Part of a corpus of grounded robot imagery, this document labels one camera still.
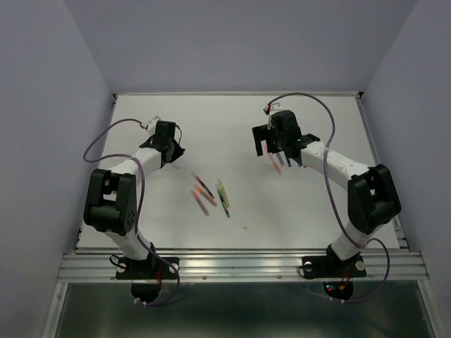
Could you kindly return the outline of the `pink highlighter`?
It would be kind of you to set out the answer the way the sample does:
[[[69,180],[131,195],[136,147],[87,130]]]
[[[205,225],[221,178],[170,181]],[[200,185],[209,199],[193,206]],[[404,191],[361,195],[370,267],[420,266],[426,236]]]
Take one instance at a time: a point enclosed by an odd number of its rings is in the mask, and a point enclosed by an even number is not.
[[[206,208],[206,206],[203,204],[202,200],[200,199],[199,195],[196,193],[195,190],[191,191],[194,199],[196,200],[196,202],[198,203],[199,207],[201,208],[202,212],[204,213],[205,216],[209,216],[209,212]]]

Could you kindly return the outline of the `dark red pen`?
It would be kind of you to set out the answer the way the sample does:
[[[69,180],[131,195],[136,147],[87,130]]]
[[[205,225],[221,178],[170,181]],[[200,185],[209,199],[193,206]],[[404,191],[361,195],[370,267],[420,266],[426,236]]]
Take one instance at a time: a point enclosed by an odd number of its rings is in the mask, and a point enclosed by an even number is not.
[[[204,191],[212,198],[214,199],[213,193],[210,191],[210,189],[206,186],[204,181],[196,174],[196,172],[192,171],[191,175],[193,178],[200,184],[200,186],[204,189]]]

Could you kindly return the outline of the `yellow highlighter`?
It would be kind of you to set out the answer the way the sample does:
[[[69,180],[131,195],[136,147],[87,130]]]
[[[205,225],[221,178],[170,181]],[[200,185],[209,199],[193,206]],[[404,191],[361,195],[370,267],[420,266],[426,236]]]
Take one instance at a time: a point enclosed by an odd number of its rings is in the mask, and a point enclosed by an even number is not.
[[[225,204],[226,204],[225,206],[226,206],[227,209],[229,209],[229,208],[230,208],[230,203],[229,203],[228,196],[227,196],[227,194],[226,194],[225,187],[224,187],[224,185],[223,185],[222,180],[221,180],[221,179],[218,179],[218,183],[219,183],[219,187],[220,187],[220,190],[221,190],[223,199],[224,199]]]

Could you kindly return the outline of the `green pen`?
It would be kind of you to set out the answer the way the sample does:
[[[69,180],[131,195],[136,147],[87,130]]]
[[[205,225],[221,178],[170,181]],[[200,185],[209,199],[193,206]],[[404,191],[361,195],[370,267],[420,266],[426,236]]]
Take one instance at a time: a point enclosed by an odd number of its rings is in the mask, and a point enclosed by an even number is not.
[[[227,218],[230,218],[230,213],[229,213],[228,207],[226,206],[226,200],[225,200],[223,191],[222,191],[222,189],[220,187],[220,184],[216,183],[215,187],[216,187],[216,190],[218,192],[219,198],[221,200],[221,204],[222,204],[223,210],[225,212],[225,215],[226,215]]]

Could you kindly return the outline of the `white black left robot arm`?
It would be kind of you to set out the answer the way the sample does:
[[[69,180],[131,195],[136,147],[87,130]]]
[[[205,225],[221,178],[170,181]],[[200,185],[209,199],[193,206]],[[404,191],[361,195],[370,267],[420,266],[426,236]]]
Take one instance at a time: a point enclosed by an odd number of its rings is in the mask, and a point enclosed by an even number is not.
[[[91,148],[120,123],[137,123],[147,133],[147,139],[132,155],[109,154],[96,159],[88,158]],[[97,163],[109,158],[122,158],[123,162],[110,169],[94,170],[89,178],[83,222],[97,232],[109,237],[132,260],[132,269],[140,277],[150,277],[156,272],[156,253],[138,228],[145,195],[146,176],[175,162],[184,153],[175,132],[177,123],[152,118],[142,123],[134,118],[118,120],[107,127],[86,148],[82,158],[87,163]]]

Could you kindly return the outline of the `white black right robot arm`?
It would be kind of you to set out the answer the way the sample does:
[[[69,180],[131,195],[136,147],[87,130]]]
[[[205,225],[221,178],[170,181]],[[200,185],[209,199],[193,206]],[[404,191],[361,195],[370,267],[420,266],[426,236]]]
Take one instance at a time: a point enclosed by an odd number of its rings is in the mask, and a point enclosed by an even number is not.
[[[390,170],[384,165],[369,166],[333,151],[313,134],[302,134],[292,111],[269,116],[265,125],[252,128],[258,156],[265,142],[270,154],[283,152],[300,165],[323,174],[328,193],[330,182],[347,192],[348,223],[330,245],[324,258],[325,269],[339,275],[349,268],[350,259],[363,249],[371,235],[401,211]]]

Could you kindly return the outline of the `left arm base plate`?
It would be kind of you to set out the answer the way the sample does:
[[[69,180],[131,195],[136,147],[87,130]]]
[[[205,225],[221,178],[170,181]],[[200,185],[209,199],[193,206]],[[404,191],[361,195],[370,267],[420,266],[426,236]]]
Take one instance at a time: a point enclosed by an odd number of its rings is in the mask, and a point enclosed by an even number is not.
[[[153,256],[136,261],[113,255],[110,262],[116,268],[117,280],[177,280],[174,269]]]

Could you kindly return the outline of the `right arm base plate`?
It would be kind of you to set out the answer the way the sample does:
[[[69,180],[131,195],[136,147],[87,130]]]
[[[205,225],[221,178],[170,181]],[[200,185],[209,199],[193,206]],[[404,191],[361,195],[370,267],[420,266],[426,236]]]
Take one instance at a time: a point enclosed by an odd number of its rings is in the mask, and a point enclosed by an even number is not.
[[[346,261],[330,256],[305,256],[298,270],[308,280],[341,278],[348,274],[355,278],[366,277],[366,268],[360,255]]]

